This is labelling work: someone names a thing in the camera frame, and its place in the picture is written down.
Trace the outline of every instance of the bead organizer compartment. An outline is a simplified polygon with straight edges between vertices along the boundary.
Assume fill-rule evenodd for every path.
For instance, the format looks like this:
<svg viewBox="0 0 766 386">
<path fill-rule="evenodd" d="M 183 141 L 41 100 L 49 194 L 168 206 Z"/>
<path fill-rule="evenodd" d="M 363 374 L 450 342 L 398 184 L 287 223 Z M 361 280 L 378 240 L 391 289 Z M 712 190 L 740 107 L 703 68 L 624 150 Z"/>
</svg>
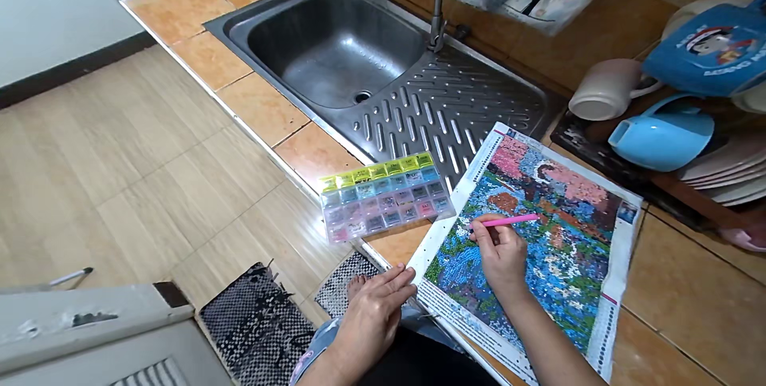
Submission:
<svg viewBox="0 0 766 386">
<path fill-rule="evenodd" d="M 430 153 L 320 178 L 330 243 L 376 234 L 415 220 L 455 214 Z"/>
</svg>

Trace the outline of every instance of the metal pipe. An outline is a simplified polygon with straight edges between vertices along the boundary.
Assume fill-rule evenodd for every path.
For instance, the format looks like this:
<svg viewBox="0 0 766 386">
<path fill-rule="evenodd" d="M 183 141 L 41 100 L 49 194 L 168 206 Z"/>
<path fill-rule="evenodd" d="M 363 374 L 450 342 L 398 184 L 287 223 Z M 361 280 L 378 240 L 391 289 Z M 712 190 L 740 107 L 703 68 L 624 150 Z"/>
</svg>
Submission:
<svg viewBox="0 0 766 386">
<path fill-rule="evenodd" d="M 428 48 L 434 52 L 440 51 L 442 46 L 444 46 L 444 28 L 446 27 L 446 22 L 442 19 L 441 15 L 441 1 L 442 0 L 434 0 L 434 16 L 431 17 Z"/>
<path fill-rule="evenodd" d="M 434 16 L 441 16 L 441 0 L 434 0 Z"/>
</svg>

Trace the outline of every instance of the pink drill pen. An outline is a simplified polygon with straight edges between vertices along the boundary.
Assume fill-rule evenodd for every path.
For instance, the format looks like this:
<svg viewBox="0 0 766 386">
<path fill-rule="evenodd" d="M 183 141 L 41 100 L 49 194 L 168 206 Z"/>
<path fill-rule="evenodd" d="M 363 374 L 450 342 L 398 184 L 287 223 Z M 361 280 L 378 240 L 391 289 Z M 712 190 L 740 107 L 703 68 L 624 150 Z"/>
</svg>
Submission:
<svg viewBox="0 0 766 386">
<path fill-rule="evenodd" d="M 521 223 L 522 221 L 538 220 L 539 218 L 540 216 L 537 214 L 525 214 L 523 216 L 511 216 L 508 218 L 502 218 L 500 220 L 485 221 L 482 224 L 484 225 L 484 227 L 502 226 L 503 224 Z M 473 229 L 474 227 L 469 224 L 466 228 Z"/>
</svg>

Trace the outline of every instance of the diamond painting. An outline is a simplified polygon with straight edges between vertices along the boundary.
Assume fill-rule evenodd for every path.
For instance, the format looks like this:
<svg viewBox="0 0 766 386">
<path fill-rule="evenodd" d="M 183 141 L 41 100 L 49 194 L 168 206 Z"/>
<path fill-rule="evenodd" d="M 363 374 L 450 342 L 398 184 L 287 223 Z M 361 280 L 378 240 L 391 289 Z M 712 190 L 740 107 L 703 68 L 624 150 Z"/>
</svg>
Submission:
<svg viewBox="0 0 766 386">
<path fill-rule="evenodd" d="M 498 126 L 503 130 L 487 137 L 471 165 L 474 173 L 465 175 L 453 194 L 455 206 L 462 205 L 460 214 L 451 225 L 429 232 L 423 249 L 411 261 L 411 265 L 423 263 L 415 266 L 423 275 L 421 290 L 426 283 L 440 290 L 421 291 L 423 302 L 437 312 L 438 307 L 449 307 L 441 314 L 451 317 L 461 332 L 473 333 L 469 336 L 474 342 L 483 342 L 481 332 L 488 327 L 523 355 L 522 342 L 486 282 L 479 246 L 468 239 L 466 227 L 486 213 L 538 214 L 539 220 L 513 225 L 529 243 L 526 282 L 577 349 L 608 378 L 604 371 L 609 370 L 609 361 L 604 358 L 614 343 L 615 313 L 624 290 L 635 205 L 640 205 L 640 198 L 563 157 L 557 160 L 560 156 L 518 132 L 500 123 L 496 129 Z M 614 283 L 607 290 L 615 241 L 619 248 L 615 271 L 611 271 Z M 458 311 L 470 314 L 461 316 Z M 484 342 L 496 341 L 487 338 Z M 598 351 L 589 352 L 592 348 Z M 496 355 L 501 362 L 508 359 L 506 365 L 513 371 L 529 371 L 533 378 L 529 366 L 511 363 L 511 356 Z"/>
</svg>

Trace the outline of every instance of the black and white rug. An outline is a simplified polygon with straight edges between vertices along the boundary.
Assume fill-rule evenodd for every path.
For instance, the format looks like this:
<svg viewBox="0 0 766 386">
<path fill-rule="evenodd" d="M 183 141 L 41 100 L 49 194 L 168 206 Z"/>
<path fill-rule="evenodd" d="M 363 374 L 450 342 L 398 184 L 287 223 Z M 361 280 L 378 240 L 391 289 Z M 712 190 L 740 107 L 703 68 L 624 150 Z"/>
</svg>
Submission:
<svg viewBox="0 0 766 386">
<path fill-rule="evenodd" d="M 268 266 L 256 263 L 200 310 L 229 371 L 243 386 L 288 384 L 309 347 L 314 325 L 290 295 L 274 283 Z"/>
<path fill-rule="evenodd" d="M 346 285 L 354 275 L 372 277 L 380 271 L 359 252 L 354 252 L 348 259 L 332 271 L 330 277 L 322 284 L 314 300 L 325 309 L 330 317 L 340 317 L 349 308 L 349 295 Z"/>
</svg>

